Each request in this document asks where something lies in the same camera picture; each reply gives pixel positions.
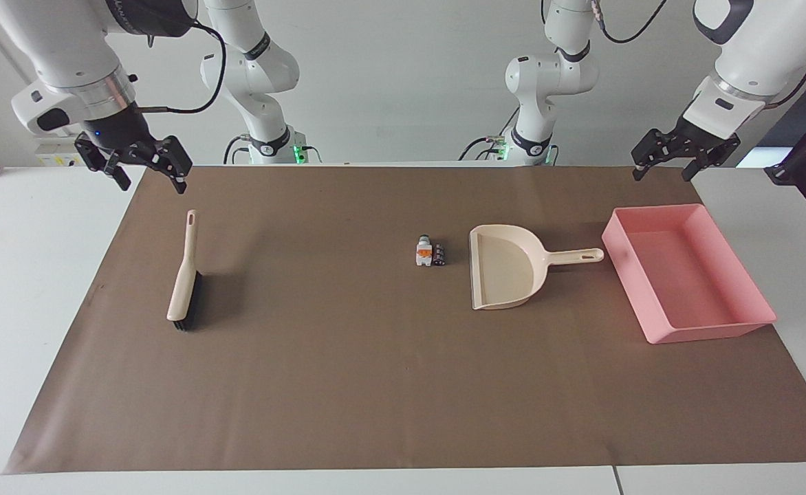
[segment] wall outlet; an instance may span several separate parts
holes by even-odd
[[[36,159],[41,166],[84,166],[85,161],[73,144],[39,144]]]

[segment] black cable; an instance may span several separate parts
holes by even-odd
[[[175,24],[179,25],[188,25],[190,28],[201,29],[201,31],[207,32],[214,38],[217,38],[220,41],[220,50],[223,56],[221,56],[220,60],[220,76],[217,78],[217,87],[214,88],[214,94],[211,95],[210,100],[207,103],[202,104],[198,109],[172,109],[171,107],[140,107],[140,113],[187,113],[187,115],[192,115],[192,113],[201,113],[208,109],[211,105],[217,101],[217,97],[220,95],[220,90],[223,89],[223,79],[226,76],[226,42],[223,39],[223,35],[219,34],[213,27],[208,27],[207,25],[203,25],[198,19],[193,19],[191,22],[183,22],[179,19],[174,19],[172,16],[164,14],[163,12],[158,12],[158,10],[149,7],[148,5],[137,2],[137,6],[146,12],[151,13],[152,15],[167,20],[169,22],[174,22]]]
[[[233,151],[233,152],[232,152],[232,165],[235,165],[235,155],[236,155],[236,154],[237,154],[239,151],[245,151],[245,153],[249,153],[249,151],[250,151],[250,150],[248,150],[247,148],[237,148],[237,150]]]
[[[236,137],[234,137],[231,141],[229,141],[229,144],[226,145],[226,151],[225,151],[225,153],[223,153],[223,165],[226,165],[227,163],[229,163],[229,153],[231,153],[232,147],[238,141],[243,141],[243,139],[241,139],[240,135],[236,135]]]
[[[490,155],[491,153],[497,154],[497,153],[500,153],[500,151],[495,150],[495,149],[494,149],[494,144],[492,144],[492,147],[491,147],[491,148],[488,148],[488,150],[482,150],[482,151],[480,151],[480,152],[479,152],[479,154],[478,154],[478,155],[476,155],[476,160],[479,160],[479,157],[481,157],[483,153],[485,153],[485,154],[486,154],[485,160],[488,160],[488,155]]]
[[[507,131],[507,126],[513,122],[513,117],[515,117],[517,113],[519,113],[519,107],[516,107],[516,110],[513,110],[513,113],[510,114],[510,118],[507,119],[507,123],[504,124],[503,128],[501,128],[501,132],[498,132],[498,134],[503,134],[504,131]]]
[[[657,9],[654,10],[654,13],[651,14],[651,16],[648,18],[648,22],[644,23],[644,25],[642,26],[642,29],[639,29],[638,32],[636,32],[635,34],[633,34],[629,38],[626,38],[625,40],[618,40],[617,38],[614,38],[613,36],[608,34],[608,30],[605,27],[605,14],[602,13],[601,5],[598,3],[598,0],[593,0],[592,4],[593,4],[593,7],[594,7],[594,9],[596,11],[596,19],[598,20],[598,28],[602,30],[602,34],[604,34],[604,37],[608,38],[608,40],[613,41],[614,43],[623,45],[623,44],[629,43],[629,41],[634,41],[636,38],[641,36],[642,33],[645,32],[645,30],[648,29],[648,26],[651,25],[652,22],[654,22],[654,19],[657,18],[657,14],[660,13],[660,10],[663,10],[663,7],[665,6],[667,1],[668,0],[661,0],[660,4],[657,6]]]
[[[555,144],[550,144],[550,149],[547,151],[547,157],[550,156],[550,153],[553,153],[554,149],[558,150],[559,146],[557,146]],[[556,160],[559,160],[558,151],[557,151],[556,157],[553,159],[553,166],[556,166]]]
[[[322,159],[322,158],[320,157],[320,151],[319,151],[317,148],[315,148],[314,146],[303,146],[303,147],[302,147],[302,149],[303,149],[303,150],[306,150],[306,151],[308,151],[308,150],[314,150],[314,152],[318,154],[318,161],[319,161],[320,163],[324,163],[324,159]]]
[[[772,110],[772,109],[778,109],[778,107],[783,106],[783,104],[786,104],[788,100],[791,100],[791,98],[793,98],[794,95],[797,94],[797,91],[800,91],[800,88],[802,88],[804,84],[806,84],[806,72],[803,73],[803,77],[800,78],[800,82],[798,82],[797,85],[793,88],[793,90],[791,90],[791,93],[789,93],[785,98],[781,98],[781,100],[776,101],[775,103],[767,104],[767,106],[764,107],[764,109]]]
[[[478,145],[479,143],[488,143],[488,137],[481,137],[479,139],[473,140],[471,144],[467,144],[467,147],[462,151],[461,156],[459,156],[459,161],[463,160],[467,154],[467,151],[471,151],[474,146]]]

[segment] white table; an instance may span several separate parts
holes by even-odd
[[[142,171],[129,167],[129,173],[136,185]],[[776,328],[806,379],[806,201],[796,189],[772,186],[761,171],[710,170],[695,185],[776,310]],[[131,195],[82,168],[5,169],[0,175],[0,472]],[[626,495],[806,493],[806,463],[618,471]],[[25,488],[29,493],[85,488],[89,493],[618,493],[611,467],[0,476],[0,493]]]

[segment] dustpan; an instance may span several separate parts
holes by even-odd
[[[473,309],[506,309],[529,300],[552,265],[597,263],[602,250],[544,250],[541,240],[516,225],[480,225],[470,231]]]

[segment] brush handle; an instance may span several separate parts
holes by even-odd
[[[195,244],[198,241],[198,210],[186,213],[186,243],[183,244],[183,259],[195,262]]]
[[[189,313],[192,288],[195,285],[195,242],[198,239],[198,211],[186,213],[186,241],[183,244],[183,262],[177,272],[171,303],[168,305],[168,320],[181,322]]]

